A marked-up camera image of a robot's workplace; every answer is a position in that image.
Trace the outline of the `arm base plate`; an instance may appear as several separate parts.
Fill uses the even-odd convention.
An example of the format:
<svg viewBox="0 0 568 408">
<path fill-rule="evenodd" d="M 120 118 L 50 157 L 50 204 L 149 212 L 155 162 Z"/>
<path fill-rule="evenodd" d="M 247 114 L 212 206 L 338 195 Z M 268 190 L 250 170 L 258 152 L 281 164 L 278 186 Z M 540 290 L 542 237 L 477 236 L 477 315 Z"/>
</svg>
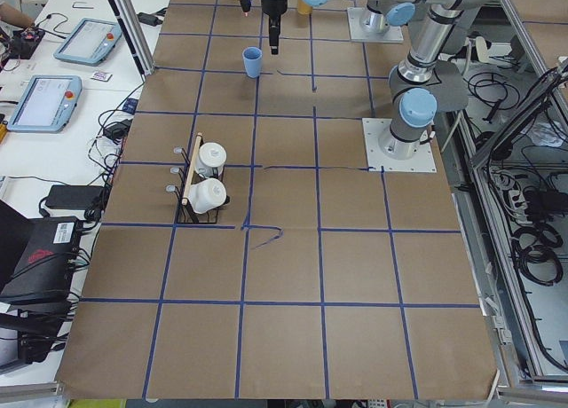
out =
<svg viewBox="0 0 568 408">
<path fill-rule="evenodd" d="M 401 27 L 391 26 L 386 18 L 368 8 L 347 9 L 350 37 L 359 43 L 403 43 Z"/>
<path fill-rule="evenodd" d="M 362 120 L 367 167 L 375 172 L 436 173 L 428 132 L 414 142 L 401 142 L 391 134 L 391 119 Z"/>
</svg>

